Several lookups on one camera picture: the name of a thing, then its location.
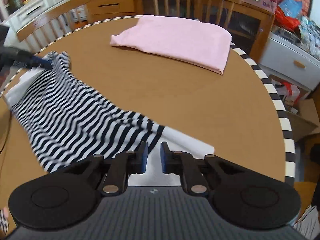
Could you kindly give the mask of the black white striped sweater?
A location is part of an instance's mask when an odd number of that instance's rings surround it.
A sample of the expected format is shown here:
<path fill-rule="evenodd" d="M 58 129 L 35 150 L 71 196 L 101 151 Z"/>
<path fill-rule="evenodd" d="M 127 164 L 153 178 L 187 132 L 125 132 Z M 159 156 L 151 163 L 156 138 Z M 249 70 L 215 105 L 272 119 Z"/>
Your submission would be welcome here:
<path fill-rule="evenodd" d="M 45 58 L 52 65 L 50 70 L 27 71 L 5 94 L 45 171 L 54 172 L 96 154 L 113 158 L 136 150 L 142 142 L 149 151 L 166 141 L 197 158 L 214 153 L 211 145 L 116 106 L 73 75 L 67 53 L 52 51 Z"/>

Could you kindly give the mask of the wooden chair middle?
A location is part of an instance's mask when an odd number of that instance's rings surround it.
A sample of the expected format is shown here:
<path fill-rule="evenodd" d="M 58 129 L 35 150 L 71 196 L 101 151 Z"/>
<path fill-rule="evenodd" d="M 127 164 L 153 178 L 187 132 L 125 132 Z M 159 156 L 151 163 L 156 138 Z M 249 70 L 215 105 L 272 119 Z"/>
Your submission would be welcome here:
<path fill-rule="evenodd" d="M 22 27 L 16 33 L 18 41 L 33 53 L 41 51 L 60 36 L 66 36 L 88 23 L 88 2 L 65 0 L 53 6 Z"/>

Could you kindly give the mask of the white cabinet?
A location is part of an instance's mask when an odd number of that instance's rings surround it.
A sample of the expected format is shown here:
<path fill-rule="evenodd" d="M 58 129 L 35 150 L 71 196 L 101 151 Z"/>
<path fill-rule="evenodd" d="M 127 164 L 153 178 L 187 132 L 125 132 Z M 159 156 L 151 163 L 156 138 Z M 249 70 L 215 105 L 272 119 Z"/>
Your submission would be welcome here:
<path fill-rule="evenodd" d="M 48 12 L 50 9 L 69 1 L 71 0 L 31 0 L 11 15 L 8 15 L 3 2 L 1 2 L 1 12 L 6 14 L 2 24 L 9 27 L 9 32 L 4 44 L 16 44 L 18 42 L 16 33 L 21 28 L 37 18 L 37 16 L 40 16 L 42 13 Z"/>

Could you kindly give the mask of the folded pink cloth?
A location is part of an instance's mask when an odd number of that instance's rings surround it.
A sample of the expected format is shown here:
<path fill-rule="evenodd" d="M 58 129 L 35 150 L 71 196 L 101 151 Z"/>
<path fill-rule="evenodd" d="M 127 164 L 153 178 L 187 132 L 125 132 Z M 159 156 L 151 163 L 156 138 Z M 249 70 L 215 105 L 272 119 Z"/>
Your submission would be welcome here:
<path fill-rule="evenodd" d="M 219 25 L 144 15 L 135 26 L 112 35 L 110 45 L 187 62 L 222 75 L 231 42 L 231 34 Z"/>

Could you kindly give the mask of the white drawer unit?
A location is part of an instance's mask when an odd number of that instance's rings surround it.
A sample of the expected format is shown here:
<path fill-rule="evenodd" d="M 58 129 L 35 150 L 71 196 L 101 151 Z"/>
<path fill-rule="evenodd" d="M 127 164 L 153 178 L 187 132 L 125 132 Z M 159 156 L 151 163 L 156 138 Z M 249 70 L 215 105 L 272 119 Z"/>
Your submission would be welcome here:
<path fill-rule="evenodd" d="M 259 64 L 308 90 L 319 84 L 319 60 L 274 33 L 269 34 Z"/>

